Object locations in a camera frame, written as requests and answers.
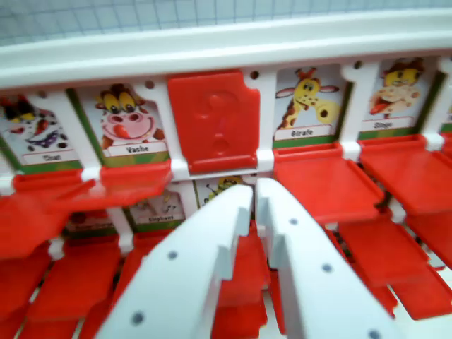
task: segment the screw hole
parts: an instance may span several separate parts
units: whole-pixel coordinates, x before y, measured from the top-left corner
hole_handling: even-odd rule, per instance
[[[37,96],[40,97],[41,99],[45,99],[47,97],[47,93],[43,90],[40,90],[37,92]]]
[[[251,79],[256,80],[259,77],[259,72],[258,71],[252,71],[249,76],[250,76]]]
[[[325,263],[322,265],[322,270],[327,273],[330,273],[333,270],[333,267],[329,263]]]
[[[369,338],[371,339],[380,339],[381,335],[378,331],[372,330],[369,332]]]
[[[154,84],[153,81],[147,80],[147,81],[144,83],[144,86],[145,86],[146,88],[152,90],[152,89],[155,87],[155,84]]]
[[[135,312],[132,316],[132,324],[133,325],[139,325],[143,322],[144,320],[144,314],[142,312]]]
[[[171,251],[171,252],[168,253],[168,258],[169,258],[170,260],[173,260],[173,259],[175,259],[176,257],[177,257],[177,252],[176,252],[176,251]]]

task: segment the pink cow snout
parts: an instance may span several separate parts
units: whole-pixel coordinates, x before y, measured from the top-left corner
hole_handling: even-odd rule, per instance
[[[110,114],[107,120],[111,124],[121,124],[127,121],[139,123],[143,120],[143,115],[139,113],[121,114],[121,115]]]

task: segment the character card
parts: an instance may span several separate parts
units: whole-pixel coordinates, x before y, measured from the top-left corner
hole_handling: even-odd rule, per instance
[[[78,160],[77,153],[55,114],[33,107],[24,96],[0,97],[0,126],[1,138],[15,157],[10,161],[18,162],[21,169],[23,165],[60,162],[74,162],[67,167],[79,168],[74,161]]]
[[[129,213],[138,231],[174,228],[185,219],[179,194],[168,190],[130,206]]]
[[[346,85],[337,64],[279,70],[273,147],[333,141]]]
[[[76,94],[103,157],[167,151],[156,104],[137,96],[130,85],[77,88]]]
[[[359,138],[378,138],[412,133],[434,80],[434,59],[409,58],[385,60],[374,94],[362,122],[362,131],[390,133],[361,133]]]

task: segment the white plastic divider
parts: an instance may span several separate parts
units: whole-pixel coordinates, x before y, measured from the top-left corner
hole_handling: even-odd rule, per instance
[[[165,77],[152,77],[133,82],[133,90],[144,100],[155,102],[165,133],[165,142],[171,157],[171,171],[174,181],[188,180],[189,166],[182,155],[176,121],[172,113],[170,96],[168,95]]]
[[[258,179],[255,201],[256,222],[266,226],[270,267],[278,269],[288,338],[401,338],[392,318],[284,186]]]
[[[49,240],[50,246],[47,253],[52,260],[56,261],[64,257],[63,245],[64,239],[62,237],[56,237]]]
[[[438,70],[444,73],[445,79],[420,131],[427,140],[427,150],[441,150],[444,138],[439,132],[452,105],[452,60],[449,56],[438,57]]]
[[[13,187],[15,175],[14,168],[8,159],[3,153],[0,153],[0,196],[10,196],[15,192]]]
[[[209,338],[252,198],[251,187],[233,186],[171,232],[141,261],[96,338]]]
[[[253,67],[241,70],[248,88],[258,89],[261,94],[259,115],[259,147],[256,151],[257,169],[255,172],[273,171],[275,156],[273,155],[273,116],[275,114],[276,76],[274,67]],[[251,72],[258,72],[253,79]]]
[[[99,180],[99,158],[66,92],[63,89],[46,90],[26,93],[26,97],[33,106],[55,114],[83,166],[82,180]]]
[[[133,230],[122,208],[107,208],[106,211],[119,235],[118,245],[121,249],[121,254],[125,255],[133,249]]]
[[[342,76],[353,83],[347,111],[340,130],[339,142],[343,148],[343,157],[357,161],[361,153],[357,139],[362,121],[369,109],[374,84],[378,78],[380,63],[377,61],[358,61],[341,67]]]

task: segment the cartoon cow card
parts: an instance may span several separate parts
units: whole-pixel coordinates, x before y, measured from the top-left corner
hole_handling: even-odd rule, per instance
[[[370,138],[409,133],[422,111],[435,72],[435,61],[430,57],[382,61],[362,131],[399,130],[397,134],[367,133]]]
[[[52,164],[78,159],[55,114],[33,107],[23,95],[0,97],[0,124],[1,137],[6,147],[11,149],[21,165]],[[78,162],[75,163],[75,168],[78,168]]]
[[[274,147],[331,141],[322,137],[335,134],[346,84],[339,65],[280,70]]]
[[[127,84],[76,90],[84,114],[105,157],[167,150],[153,102],[146,102]]]

